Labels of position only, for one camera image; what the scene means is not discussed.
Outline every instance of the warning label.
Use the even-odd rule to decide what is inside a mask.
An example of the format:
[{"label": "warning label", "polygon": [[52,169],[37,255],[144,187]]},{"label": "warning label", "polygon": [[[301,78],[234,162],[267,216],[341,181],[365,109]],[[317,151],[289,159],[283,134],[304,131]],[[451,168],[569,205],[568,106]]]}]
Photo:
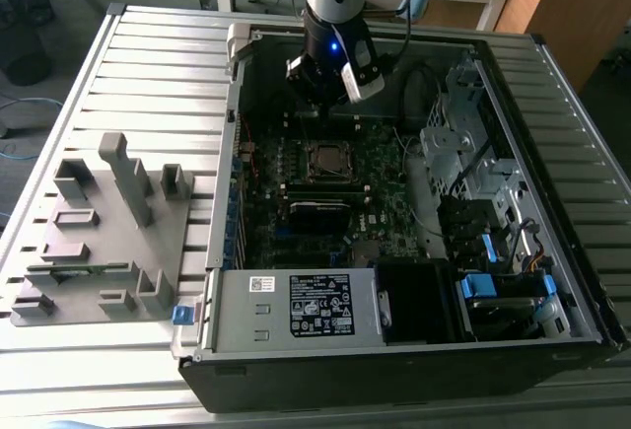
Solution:
[{"label": "warning label", "polygon": [[291,332],[295,337],[353,335],[348,274],[290,276]]}]

